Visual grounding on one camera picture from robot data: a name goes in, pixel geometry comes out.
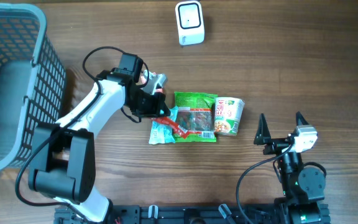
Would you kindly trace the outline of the small red white box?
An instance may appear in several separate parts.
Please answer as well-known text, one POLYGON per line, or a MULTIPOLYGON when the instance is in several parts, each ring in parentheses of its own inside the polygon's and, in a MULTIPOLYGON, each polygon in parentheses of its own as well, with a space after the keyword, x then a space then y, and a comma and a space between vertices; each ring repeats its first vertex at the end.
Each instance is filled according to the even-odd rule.
MULTIPOLYGON (((140 82, 141 82, 141 84, 144 84, 146 82, 146 78, 140 77, 140 82)), ((163 93, 163 88, 156 89, 156 92, 163 93)))

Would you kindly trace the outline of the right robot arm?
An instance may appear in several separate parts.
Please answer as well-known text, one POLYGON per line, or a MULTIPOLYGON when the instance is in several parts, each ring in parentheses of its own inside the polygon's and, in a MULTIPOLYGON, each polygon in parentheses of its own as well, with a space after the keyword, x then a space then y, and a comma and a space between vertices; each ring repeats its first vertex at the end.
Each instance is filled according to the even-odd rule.
POLYGON ((304 163, 301 158, 317 139, 317 130, 300 112, 296 113, 294 131, 285 138, 271 137, 265 116, 259 116, 254 144, 264 146, 263 154, 274 156, 274 170, 284 194, 274 202, 280 223, 323 222, 318 202, 324 200, 326 170, 316 162, 304 163))

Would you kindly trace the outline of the light teal snack packet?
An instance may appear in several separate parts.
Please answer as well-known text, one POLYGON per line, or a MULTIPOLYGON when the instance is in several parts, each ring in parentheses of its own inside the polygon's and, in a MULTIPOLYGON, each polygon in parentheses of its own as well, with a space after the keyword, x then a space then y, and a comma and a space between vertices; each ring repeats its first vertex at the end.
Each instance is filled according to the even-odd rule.
POLYGON ((172 123, 176 121, 178 114, 178 107, 175 106, 170 109, 170 116, 162 118, 162 120, 152 120, 152 127, 150 130, 149 144, 168 144, 175 143, 173 137, 172 123))

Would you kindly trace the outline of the instant noodle cup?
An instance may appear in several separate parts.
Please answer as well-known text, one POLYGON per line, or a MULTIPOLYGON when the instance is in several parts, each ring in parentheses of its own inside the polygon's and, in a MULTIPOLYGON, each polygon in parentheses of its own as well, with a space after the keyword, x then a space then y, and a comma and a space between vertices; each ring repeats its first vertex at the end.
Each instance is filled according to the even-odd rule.
POLYGON ((236 136, 245 103, 239 98, 217 97, 214 110, 214 132, 236 136))

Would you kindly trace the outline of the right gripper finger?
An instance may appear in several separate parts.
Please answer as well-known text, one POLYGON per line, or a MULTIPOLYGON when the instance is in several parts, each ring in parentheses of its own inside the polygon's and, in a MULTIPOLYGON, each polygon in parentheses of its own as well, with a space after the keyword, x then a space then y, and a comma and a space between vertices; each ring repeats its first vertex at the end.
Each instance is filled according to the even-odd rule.
POLYGON ((298 111, 298 112, 296 113, 296 125, 297 125, 297 126, 308 125, 308 122, 307 122, 306 119, 303 117, 303 115, 301 114, 300 111, 298 111))
POLYGON ((271 139, 269 128, 267 126, 265 115, 261 113, 259 116, 259 125, 254 138, 254 144, 266 145, 266 144, 270 144, 271 141, 272 139, 271 139))

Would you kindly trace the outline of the red snack bar wrapper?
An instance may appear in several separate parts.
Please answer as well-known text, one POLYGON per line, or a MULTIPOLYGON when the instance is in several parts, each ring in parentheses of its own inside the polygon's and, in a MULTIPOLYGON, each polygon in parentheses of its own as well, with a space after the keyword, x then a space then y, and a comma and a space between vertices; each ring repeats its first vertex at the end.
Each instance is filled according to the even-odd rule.
POLYGON ((186 139, 190 134, 187 129, 183 128, 178 123, 172 121, 169 117, 152 118, 152 121, 171 127, 173 129, 173 132, 178 134, 183 139, 186 139))

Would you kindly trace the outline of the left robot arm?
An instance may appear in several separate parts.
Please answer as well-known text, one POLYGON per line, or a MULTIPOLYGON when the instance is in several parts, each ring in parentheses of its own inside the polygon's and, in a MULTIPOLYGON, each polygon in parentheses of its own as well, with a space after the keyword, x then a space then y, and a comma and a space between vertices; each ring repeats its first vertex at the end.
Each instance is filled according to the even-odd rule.
POLYGON ((115 68, 96 77, 91 92, 56 123, 40 123, 32 140, 28 186, 31 190, 66 206, 82 223, 117 223, 110 199, 94 182, 94 141, 110 117, 126 106, 136 116, 170 115, 162 89, 165 74, 148 70, 130 72, 115 68))

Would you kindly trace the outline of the green gummy candy bag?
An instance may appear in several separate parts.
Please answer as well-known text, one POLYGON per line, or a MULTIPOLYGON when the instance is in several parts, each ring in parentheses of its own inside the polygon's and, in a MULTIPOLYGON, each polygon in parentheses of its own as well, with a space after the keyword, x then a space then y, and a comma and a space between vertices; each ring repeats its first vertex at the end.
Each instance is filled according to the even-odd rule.
POLYGON ((189 132, 186 138, 174 134, 175 142, 216 142, 213 106, 217 97, 210 93, 175 92, 175 122, 189 132))

